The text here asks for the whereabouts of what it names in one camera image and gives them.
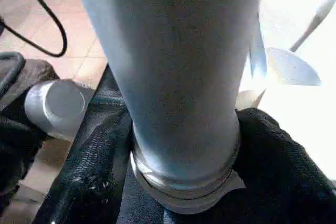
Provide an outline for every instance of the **black cable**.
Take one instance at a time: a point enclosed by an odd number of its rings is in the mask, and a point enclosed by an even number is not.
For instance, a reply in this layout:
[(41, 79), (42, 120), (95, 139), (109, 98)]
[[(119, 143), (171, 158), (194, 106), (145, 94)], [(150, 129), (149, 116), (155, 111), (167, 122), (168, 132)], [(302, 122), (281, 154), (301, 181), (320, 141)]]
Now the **black cable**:
[(13, 30), (11, 27), (7, 26), (3, 20), (0, 19), (0, 24), (6, 28), (9, 32), (11, 32), (13, 35), (18, 37), (19, 39), (23, 40), (24, 42), (30, 44), (31, 46), (35, 47), (36, 49), (40, 50), (41, 52), (44, 52), (45, 54), (52, 56), (52, 57), (61, 57), (65, 54), (67, 51), (68, 47), (68, 40), (67, 40), (67, 35), (66, 32), (61, 24), (61, 22), (58, 20), (56, 15), (52, 12), (52, 10), (47, 6), (47, 4), (44, 2), (44, 0), (37, 0), (37, 2), (46, 10), (46, 12), (49, 14), (49, 16), (53, 19), (55, 24), (58, 26), (59, 31), (61, 32), (62, 35), (62, 40), (63, 40), (63, 47), (60, 53), (55, 54), (53, 52), (50, 52), (43, 47), (39, 46), (38, 44), (32, 42), (31, 40), (27, 39), (26, 37), (22, 36), (19, 34), (17, 31)]

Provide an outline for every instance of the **tile floor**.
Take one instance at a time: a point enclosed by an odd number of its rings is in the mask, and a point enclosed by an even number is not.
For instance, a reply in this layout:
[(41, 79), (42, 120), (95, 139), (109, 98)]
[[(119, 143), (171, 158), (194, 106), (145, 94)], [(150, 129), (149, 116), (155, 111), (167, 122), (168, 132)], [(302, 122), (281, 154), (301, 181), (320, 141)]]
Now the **tile floor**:
[[(27, 59), (50, 62), (61, 78), (74, 79), (95, 88), (106, 66), (99, 39), (81, 0), (45, 0), (62, 22), (68, 50), (62, 58), (44, 55), (7, 31), (0, 37), (1, 51), (19, 51)], [(15, 30), (49, 51), (61, 50), (60, 33), (36, 0), (0, 0), (0, 16)]]
[[(1, 51), (18, 51), (27, 59), (51, 63), (63, 79), (73, 79), (96, 88), (107, 61), (99, 39), (81, 0), (45, 0), (62, 22), (68, 50), (62, 58), (52, 58), (32, 48), (7, 31), (0, 36)], [(16, 31), (49, 51), (61, 50), (60, 33), (36, 0), (0, 0), (0, 16)], [(60, 171), (71, 143), (51, 140), (44, 143), (22, 184), (46, 194)], [(30, 223), (38, 204), (12, 201), (0, 223)]]

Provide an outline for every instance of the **gray cloth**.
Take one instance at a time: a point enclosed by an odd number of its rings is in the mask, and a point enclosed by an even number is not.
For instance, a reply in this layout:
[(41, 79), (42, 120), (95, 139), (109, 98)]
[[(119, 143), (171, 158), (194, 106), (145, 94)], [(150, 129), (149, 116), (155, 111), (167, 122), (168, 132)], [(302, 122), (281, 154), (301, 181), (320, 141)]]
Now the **gray cloth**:
[[(1, 61), (0, 64), (0, 79), (4, 78), (14, 61)], [(34, 84), (40, 81), (59, 79), (54, 68), (50, 63), (44, 60), (28, 59), (26, 64), (19, 74), (15, 83), (10, 87), (8, 92), (0, 100), (0, 110), (7, 107), (24, 91), (29, 89)]]

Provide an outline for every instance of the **aluminum tube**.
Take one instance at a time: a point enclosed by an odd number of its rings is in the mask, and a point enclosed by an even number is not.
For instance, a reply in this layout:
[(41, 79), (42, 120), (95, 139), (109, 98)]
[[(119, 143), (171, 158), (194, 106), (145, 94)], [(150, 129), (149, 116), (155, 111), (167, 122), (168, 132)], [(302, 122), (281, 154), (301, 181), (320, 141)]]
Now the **aluminum tube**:
[(234, 108), (259, 0), (83, 3), (132, 116), (145, 180), (182, 199), (216, 189), (239, 145)]

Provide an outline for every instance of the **metal rod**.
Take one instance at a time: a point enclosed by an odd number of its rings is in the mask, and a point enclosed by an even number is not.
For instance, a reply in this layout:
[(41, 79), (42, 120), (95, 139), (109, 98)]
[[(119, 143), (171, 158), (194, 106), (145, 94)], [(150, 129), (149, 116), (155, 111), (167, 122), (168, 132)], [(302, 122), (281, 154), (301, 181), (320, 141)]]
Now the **metal rod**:
[(210, 194), (239, 146), (234, 108), (259, 0), (83, 2), (133, 119), (136, 168), (173, 198)]

